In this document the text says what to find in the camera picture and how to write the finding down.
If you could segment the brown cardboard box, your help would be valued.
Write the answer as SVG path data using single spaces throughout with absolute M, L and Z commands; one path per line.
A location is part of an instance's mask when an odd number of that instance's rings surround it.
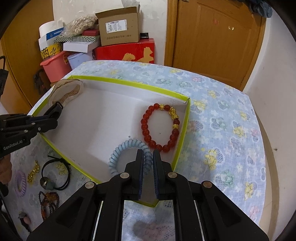
M 140 5 L 112 9 L 96 14 L 102 46 L 139 41 Z

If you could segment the white flat box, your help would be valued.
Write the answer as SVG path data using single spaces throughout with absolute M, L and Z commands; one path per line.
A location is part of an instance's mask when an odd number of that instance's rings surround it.
M 100 45 L 100 41 L 96 42 L 65 42 L 63 50 L 68 52 L 89 53 Z

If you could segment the white roll behind boxes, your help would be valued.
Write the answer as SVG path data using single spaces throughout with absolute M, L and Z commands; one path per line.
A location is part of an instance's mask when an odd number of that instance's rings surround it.
M 63 22 L 61 20 L 46 22 L 39 27 L 40 38 L 46 35 L 47 33 L 62 27 Z

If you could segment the pink plastic basket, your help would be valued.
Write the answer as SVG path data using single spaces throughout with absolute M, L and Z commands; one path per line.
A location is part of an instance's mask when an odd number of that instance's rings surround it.
M 53 57 L 41 62 L 40 66 L 44 68 L 44 71 L 51 83 L 55 83 L 62 79 L 72 69 L 68 61 L 70 52 L 62 51 Z

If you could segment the beige hair claw clip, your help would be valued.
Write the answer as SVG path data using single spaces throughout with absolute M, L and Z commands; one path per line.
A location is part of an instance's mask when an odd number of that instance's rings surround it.
M 84 84 L 79 79 L 61 79 L 51 91 L 48 99 L 48 106 L 60 103 L 65 107 L 69 102 L 77 98 L 84 91 Z

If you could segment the brown wooden cabinet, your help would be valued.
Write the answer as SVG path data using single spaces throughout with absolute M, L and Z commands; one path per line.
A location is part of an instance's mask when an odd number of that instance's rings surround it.
M 1 40 L 8 70 L 20 90 L 22 99 L 31 108 L 42 97 L 50 82 L 41 74 L 41 85 L 36 85 L 34 75 L 41 70 L 39 27 L 52 21 L 52 1 L 29 1 L 19 10 Z

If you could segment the bag of beige items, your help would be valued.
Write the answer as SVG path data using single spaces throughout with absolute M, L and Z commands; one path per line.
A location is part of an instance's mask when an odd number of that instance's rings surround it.
M 63 37 L 80 35 L 84 30 L 93 28 L 97 21 L 98 18 L 94 14 L 80 16 L 66 24 L 60 35 Z

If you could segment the floral blue tablecloth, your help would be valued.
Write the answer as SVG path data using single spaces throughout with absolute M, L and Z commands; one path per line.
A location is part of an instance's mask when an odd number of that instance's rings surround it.
M 260 222 L 266 189 L 264 147 L 257 117 L 249 97 L 241 91 L 208 77 L 156 64 L 121 61 L 90 61 L 65 75 L 99 76 L 156 86 L 183 94 L 191 99 L 187 133 L 176 171 L 190 181 L 212 181 L 257 225 Z M 5 198 L 21 240 L 29 233 L 18 219 L 26 213 L 30 228 L 42 223 L 38 194 L 41 186 L 35 176 L 27 184 L 24 196 L 15 188 L 18 170 L 26 175 L 35 160 L 40 168 L 47 155 L 58 156 L 36 136 L 31 144 L 12 153 L 13 179 Z M 126 202 L 123 215 L 123 240 L 174 240 L 172 201 L 155 208 Z

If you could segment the small red box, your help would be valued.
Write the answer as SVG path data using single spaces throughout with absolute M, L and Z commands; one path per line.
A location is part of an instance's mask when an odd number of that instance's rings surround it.
M 87 29 L 87 30 L 84 30 L 81 35 L 82 36 L 89 36 L 89 37 L 96 37 L 96 36 L 99 36 L 99 30 L 98 29 Z

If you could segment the green white shallow box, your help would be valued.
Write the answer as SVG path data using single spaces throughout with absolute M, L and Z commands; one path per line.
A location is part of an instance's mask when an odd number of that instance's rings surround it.
M 63 108 L 58 126 L 42 136 L 74 168 L 97 183 L 109 181 L 111 154 L 126 140 L 143 140 L 140 121 L 155 103 L 173 107 L 179 116 L 176 145 L 161 153 L 164 161 L 176 166 L 189 121 L 189 97 L 126 80 L 75 75 L 69 79 L 84 88 Z

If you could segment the red gift box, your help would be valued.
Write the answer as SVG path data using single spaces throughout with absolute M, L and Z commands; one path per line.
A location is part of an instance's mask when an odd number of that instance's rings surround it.
M 96 60 L 120 60 L 154 64 L 154 39 L 141 39 L 137 43 L 100 46 L 94 49 Z

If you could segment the white blue paper box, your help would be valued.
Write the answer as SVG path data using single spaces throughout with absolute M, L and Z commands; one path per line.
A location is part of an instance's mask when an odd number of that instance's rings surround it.
M 42 51 L 45 48 L 48 48 L 49 46 L 53 45 L 57 42 L 57 37 L 62 33 L 63 27 L 53 30 L 51 32 L 46 33 L 43 37 L 41 37 L 39 42 L 40 51 Z

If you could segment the green striped box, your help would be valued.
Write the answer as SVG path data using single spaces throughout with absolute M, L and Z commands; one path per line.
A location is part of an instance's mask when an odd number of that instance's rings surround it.
M 77 35 L 73 37 L 64 37 L 64 36 L 58 36 L 56 41 L 65 43 L 65 42 L 87 42 L 87 43 L 94 43 L 99 41 L 100 36 L 83 36 L 83 35 Z

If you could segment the dark clothes on door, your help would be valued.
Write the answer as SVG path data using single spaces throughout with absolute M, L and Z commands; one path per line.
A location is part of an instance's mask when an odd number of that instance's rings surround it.
M 252 13 L 258 14 L 263 18 L 271 18 L 273 15 L 272 7 L 262 0 L 238 0 L 241 3 L 245 3 Z

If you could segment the brown wooden door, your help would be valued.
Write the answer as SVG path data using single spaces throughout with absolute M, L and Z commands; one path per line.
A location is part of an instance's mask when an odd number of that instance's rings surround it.
M 164 65 L 243 90 L 265 24 L 266 18 L 240 1 L 168 1 Z

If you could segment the yellow patterned box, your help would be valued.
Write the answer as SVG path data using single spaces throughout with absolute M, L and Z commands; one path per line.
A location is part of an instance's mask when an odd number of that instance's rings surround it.
M 46 59 L 48 59 L 50 57 L 53 57 L 53 56 L 59 54 L 62 51 L 63 51 L 62 44 L 57 42 L 57 43 L 54 43 L 54 44 L 42 49 L 41 50 L 41 58 L 43 60 L 46 60 Z

